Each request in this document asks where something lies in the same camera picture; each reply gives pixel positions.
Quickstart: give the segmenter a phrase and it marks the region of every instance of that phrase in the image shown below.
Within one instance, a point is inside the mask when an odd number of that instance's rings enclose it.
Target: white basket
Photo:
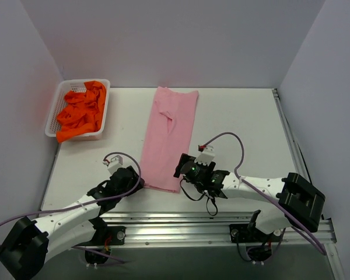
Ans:
[[[70,91],[74,92],[85,92],[86,87],[84,86],[85,82],[88,81],[98,81],[102,83],[106,88],[106,100],[103,113],[103,120],[101,122],[100,130],[96,132],[88,132],[82,135],[75,136],[70,140],[80,141],[80,140],[99,140],[102,137],[102,132],[105,126],[106,112],[107,112],[107,103],[109,100],[109,89],[110,82],[105,79],[80,79],[80,80],[66,80],[61,82],[58,87],[56,94],[53,98],[53,103],[51,110],[48,115],[47,125],[45,126],[45,134],[49,137],[56,137],[56,132],[61,130],[61,125],[57,121],[57,115],[67,106],[67,103],[64,99],[65,95]]]

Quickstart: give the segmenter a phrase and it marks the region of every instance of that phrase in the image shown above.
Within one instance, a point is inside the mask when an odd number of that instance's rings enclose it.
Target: white table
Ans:
[[[112,88],[103,138],[99,141],[65,142],[60,146],[44,197],[42,210],[63,208],[74,202],[109,173],[102,158],[122,151],[140,160],[154,88]],[[190,92],[194,89],[173,89]],[[285,177],[295,172],[289,146],[271,89],[197,89],[199,98],[190,155],[197,145],[218,133],[232,131],[244,142],[246,156],[240,174],[253,177]],[[224,136],[213,143],[216,168],[230,170],[241,156],[238,142]],[[131,161],[125,159],[125,165]],[[185,185],[193,197],[199,193]],[[217,199],[220,212],[253,212],[271,207],[245,199]],[[113,212],[205,212],[205,200],[190,201],[183,193],[141,190],[124,198]]]

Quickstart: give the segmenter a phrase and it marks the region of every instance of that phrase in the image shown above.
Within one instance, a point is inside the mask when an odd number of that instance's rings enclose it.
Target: orange fabric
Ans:
[[[56,132],[59,143],[101,128],[106,88],[95,80],[84,85],[86,92],[69,91],[64,97],[68,105],[57,115],[57,121],[61,124],[61,130]]]

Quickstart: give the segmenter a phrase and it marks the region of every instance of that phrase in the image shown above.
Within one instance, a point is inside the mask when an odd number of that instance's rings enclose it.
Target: folded cloth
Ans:
[[[86,92],[69,91],[68,105],[57,115],[61,130],[56,132],[59,143],[74,136],[100,130],[106,100],[106,88],[98,81],[84,83]]]
[[[181,154],[189,150],[197,97],[198,91],[157,88],[140,162],[146,188],[179,193],[180,179],[173,174]]]

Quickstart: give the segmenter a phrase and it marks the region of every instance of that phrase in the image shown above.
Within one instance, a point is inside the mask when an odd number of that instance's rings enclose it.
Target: pink towel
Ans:
[[[174,178],[182,153],[188,153],[198,91],[178,93],[158,87],[146,129],[140,166],[146,188],[179,193]]]

